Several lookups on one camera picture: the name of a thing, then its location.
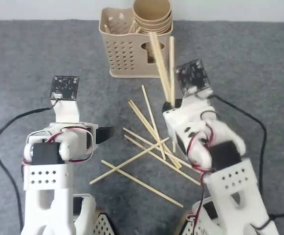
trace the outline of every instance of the plastic basket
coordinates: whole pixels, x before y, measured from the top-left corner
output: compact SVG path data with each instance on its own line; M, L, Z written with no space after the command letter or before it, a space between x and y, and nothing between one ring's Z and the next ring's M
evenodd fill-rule
M99 22L107 59L110 66L110 74L117 78L159 78L159 73L154 60L150 60L150 53L145 49L149 44L149 36L141 33L128 34L134 19L133 10L104 8ZM105 32L105 25L110 33ZM162 56L165 64L169 59L169 37L173 30L158 35L162 44Z

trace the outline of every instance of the white wall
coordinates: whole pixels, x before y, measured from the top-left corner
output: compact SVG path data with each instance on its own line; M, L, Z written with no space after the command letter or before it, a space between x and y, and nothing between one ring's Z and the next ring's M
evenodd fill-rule
M133 0L0 0L0 20L98 20ZM284 22L284 0L172 0L175 20Z

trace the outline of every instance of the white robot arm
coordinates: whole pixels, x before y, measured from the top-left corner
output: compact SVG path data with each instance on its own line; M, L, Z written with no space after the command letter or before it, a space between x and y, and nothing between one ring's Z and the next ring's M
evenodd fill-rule
M202 172L211 197L193 205L194 222L183 235L278 235L263 204L243 139L218 119L208 96L213 93L200 60L176 68L183 99L163 107L169 135ZM240 198L237 203L233 196Z
M21 235L92 235L95 231L95 199L90 194L73 194L72 163L89 160L97 144L109 139L114 130L79 121L78 82L79 77L54 77L50 99L56 122L27 137L23 152L26 197ZM54 191L50 208L46 190Z

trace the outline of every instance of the scattered chopstick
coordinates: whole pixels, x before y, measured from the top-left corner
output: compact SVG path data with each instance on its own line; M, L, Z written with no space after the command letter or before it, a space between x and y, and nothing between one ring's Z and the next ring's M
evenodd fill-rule
M157 195L163 197L164 199L168 200L169 202L172 202L172 203L176 204L177 206L183 208L183 205L182 205L181 203L179 203L179 202L177 202L176 200L174 200L174 199L168 197L167 195L165 195L165 194L163 194L162 192L160 192L160 191L154 189L153 187L151 187L151 186L145 184L144 182L142 182L142 181L136 179L135 177L129 175L128 173L126 173L126 172L124 172L124 171L122 171L122 170L119 170L117 167L113 166L112 164L110 164L110 163L108 163L108 162L106 162L106 161L104 161L104 160L102 160L102 163L105 164L105 165L107 165L107 166L109 166L110 168L112 168L113 171L118 171L120 174L123 174L124 176L127 176L129 179L131 179L131 180L137 182L137 183L140 184L141 186L144 186L145 188L147 188L147 189L149 189L150 191L156 193Z
M141 27L137 28L137 30L135 31L135 33L139 33L141 31Z
M105 25L105 32L106 32L106 33L110 33L110 30L109 30L107 24Z
M136 106L136 104L130 100L129 101L129 105L131 106L132 110L135 112L135 114L137 115L137 117L140 119L140 121L144 124L144 126L146 127L146 129L149 131L149 133L152 135L152 137L158 141L157 136L155 134L155 130L152 128L152 126L149 124L149 122L147 121L147 119L144 117L144 115L142 114L142 112L138 109L138 107ZM170 149L166 146L166 144L162 144L163 148L167 151L170 152ZM180 163L178 163L176 160L174 160L173 158L169 157L171 162L176 166L176 168L181 168L182 165Z
M124 163L118 165L116 168L106 172L105 174L102 174L101 176L97 177L96 179L92 180L89 184L92 185L94 183L96 183L97 181L105 178L106 176L110 175L111 173L113 173L114 171L120 169L121 167L129 164L130 162L133 162L135 159L141 157L142 155L144 155L145 153L148 153L149 151L151 151L152 149L156 148L158 145L160 145L161 143L164 143L165 141L167 141L169 138L165 138L162 141L159 141L158 143L154 144L153 146L149 147L148 149L144 150L143 152L140 152L139 154L135 155L134 157L126 160Z
M144 146L142 146L141 144L139 144L138 142L136 142L135 140L133 140L132 138L130 138L127 135L124 135L124 137L131 141L132 143L134 143L136 146L140 147L141 149L145 150L146 148ZM161 157L159 157L158 155L154 154L152 151L148 152L149 154L151 154L153 157L155 157L156 159L158 159L159 161L161 161L163 164L167 165L168 167L170 167L171 169L175 170L177 173L181 174L182 176L184 176L185 178L189 179L190 181L192 181L193 183L200 185L200 182L198 182L197 180L193 179L192 177L188 176L187 174L185 174L184 172L180 171L178 168L176 168L175 166L173 166L172 164L166 162L165 160L162 160Z
M163 91L165 93L165 98L167 102L170 102L170 85L169 85L169 79L167 75L167 70L165 67L165 63L161 54L161 47L158 41L157 33L150 32L150 41L152 45L153 54L155 57L156 65L158 68L161 85L163 88Z
M128 31L128 33L132 33L132 32L133 32L133 29L135 28L135 25L136 25L136 21L133 20L133 21L132 21L132 24L131 24L131 27L130 27L130 29L129 29L129 31Z
M134 133L133 131L130 131L129 129L127 129L127 128L125 128L125 127L123 128L123 130L126 131L126 132L128 132L129 134L133 135L133 136L136 137L137 139L141 140L142 142L144 142L144 143L146 143L146 144L148 144L148 145L153 146L153 143L151 143L150 141L144 139L143 137L139 136L138 134ZM181 160L180 158L176 157L176 156L173 155L172 153L169 153L169 152L165 151L165 154L166 154L168 157L171 157L171 158L175 159L176 161L178 161L179 163L183 164L184 166L186 166L186 167L188 167L188 168L190 168L190 169L193 169L193 167L192 167L190 164L188 164L187 162L185 162L185 161Z
M160 139L160 136L159 136L159 133L158 133L158 130L157 130L157 127L156 127L155 119L153 118L153 112L152 112L152 109L151 109L151 106L150 106L150 102L148 101L148 97L147 97L144 85L142 85L142 91L143 91L143 94L144 94L144 98L145 98L145 102L146 102L146 105L147 105L147 108L148 108L148 112L150 113L150 116L151 116L153 129L155 131L155 134L156 134L156 137L157 137L157 141L158 141ZM163 151L162 145L160 145L159 147L160 147L160 151L161 151L161 154L162 154L162 158L164 160L166 160L166 155L165 155L165 153Z
M170 96L171 106L175 107L175 38L170 37L169 68L170 68ZM172 151L175 153L175 142L172 141Z

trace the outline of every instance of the circuit board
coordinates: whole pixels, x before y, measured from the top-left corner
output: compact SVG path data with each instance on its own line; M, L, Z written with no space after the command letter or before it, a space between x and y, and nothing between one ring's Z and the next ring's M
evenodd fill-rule
M175 73L184 96L210 87L208 76L199 59L176 67Z
M54 76L49 98L74 101L77 98L78 85L78 76Z

